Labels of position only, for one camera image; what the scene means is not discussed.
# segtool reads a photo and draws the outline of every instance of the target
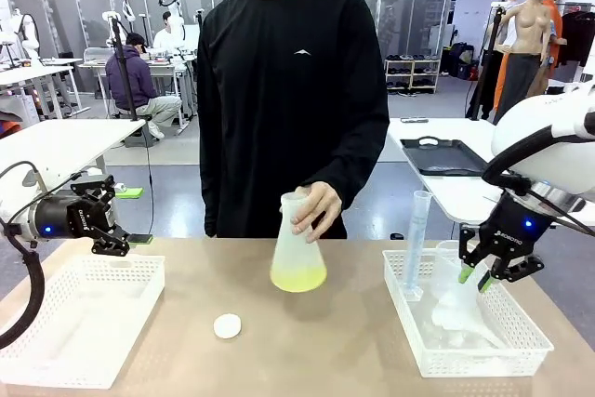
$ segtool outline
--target person wearing purple jacket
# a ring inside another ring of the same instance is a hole
[[[130,80],[130,91],[132,101],[138,115],[150,115],[149,131],[157,139],[164,137],[159,126],[171,126],[174,117],[178,114],[182,101],[176,96],[158,96],[152,84],[151,70],[140,54],[145,52],[145,40],[138,33],[130,33],[126,38],[124,56],[128,79]],[[111,56],[106,65],[105,73],[108,78],[112,98],[116,107],[129,113],[130,108],[126,100],[120,65],[115,53]]]

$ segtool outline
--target white shoe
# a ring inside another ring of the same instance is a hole
[[[147,126],[149,126],[149,133],[153,135],[156,139],[164,139],[164,133],[159,130],[159,126],[156,125],[153,121],[147,122]]]

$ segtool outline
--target erlenmeyer flask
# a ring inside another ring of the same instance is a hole
[[[326,279],[326,266],[318,244],[306,242],[311,227],[302,234],[292,233],[291,218],[306,200],[307,196],[298,192],[281,196],[283,219],[272,258],[271,281],[285,292],[308,292]]]

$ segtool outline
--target perforated basket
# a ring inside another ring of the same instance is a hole
[[[0,351],[0,382],[108,389],[164,289],[164,264],[158,256],[73,258],[47,281],[31,327]]]
[[[448,251],[447,258],[458,259],[456,250]],[[436,249],[423,250],[420,281],[431,277],[435,254]],[[501,284],[491,285],[478,304],[506,339],[508,349],[429,349],[401,286],[405,251],[388,250],[383,255],[384,279],[422,377],[530,377],[553,351],[553,345]],[[477,270],[481,277],[488,269],[481,263]]]

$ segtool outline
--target person in white shirt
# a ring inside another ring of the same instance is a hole
[[[169,25],[170,16],[171,13],[169,11],[166,11],[164,13],[163,18],[165,28],[157,32],[157,34],[155,35],[155,38],[152,41],[153,48],[162,48],[163,50],[168,50],[171,47],[171,45],[169,45],[169,43],[171,42],[171,26]]]

